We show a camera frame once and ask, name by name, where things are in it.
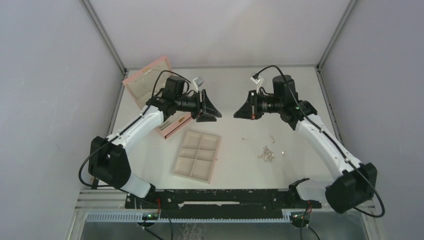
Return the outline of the beige six-compartment tray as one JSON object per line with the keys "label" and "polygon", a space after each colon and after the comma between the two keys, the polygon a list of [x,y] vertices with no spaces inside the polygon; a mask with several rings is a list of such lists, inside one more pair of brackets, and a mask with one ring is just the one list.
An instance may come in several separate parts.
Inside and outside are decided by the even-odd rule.
{"label": "beige six-compartment tray", "polygon": [[187,130],[172,173],[209,184],[218,159],[220,144],[220,136]]}

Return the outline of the black mounting base plate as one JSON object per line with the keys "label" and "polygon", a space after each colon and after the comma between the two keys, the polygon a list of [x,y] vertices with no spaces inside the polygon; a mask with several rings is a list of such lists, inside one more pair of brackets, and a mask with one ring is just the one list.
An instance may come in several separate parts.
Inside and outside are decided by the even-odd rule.
{"label": "black mounting base plate", "polygon": [[322,205],[289,189],[156,189],[144,198],[128,194],[124,207],[162,211],[173,220],[273,220]]}

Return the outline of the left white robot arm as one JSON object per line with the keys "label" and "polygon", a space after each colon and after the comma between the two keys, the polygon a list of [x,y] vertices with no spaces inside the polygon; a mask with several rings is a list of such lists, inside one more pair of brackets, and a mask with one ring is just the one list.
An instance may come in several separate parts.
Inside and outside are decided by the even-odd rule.
{"label": "left white robot arm", "polygon": [[143,208],[153,207],[157,200],[156,194],[150,191],[153,185],[132,172],[128,154],[149,132],[176,112],[190,113],[190,117],[197,122],[216,122],[222,117],[206,90],[190,95],[184,91],[186,83],[182,76],[169,76],[164,87],[153,92],[134,119],[116,133],[95,137],[85,160],[88,173],[108,187],[136,196]]}

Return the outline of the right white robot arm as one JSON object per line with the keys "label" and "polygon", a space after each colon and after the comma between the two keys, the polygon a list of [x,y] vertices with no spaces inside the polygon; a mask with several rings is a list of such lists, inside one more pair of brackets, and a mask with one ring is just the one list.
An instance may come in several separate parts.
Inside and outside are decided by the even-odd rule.
{"label": "right white robot arm", "polygon": [[302,136],[327,167],[331,181],[303,178],[289,186],[289,203],[302,208],[308,201],[327,203],[343,214],[371,200],[375,195],[378,171],[372,163],[364,164],[335,138],[313,105],[300,100],[290,75],[272,79],[273,92],[267,93],[265,78],[255,73],[256,85],[248,92],[245,103],[234,113],[236,119],[259,120],[264,114],[279,114],[282,121]]}

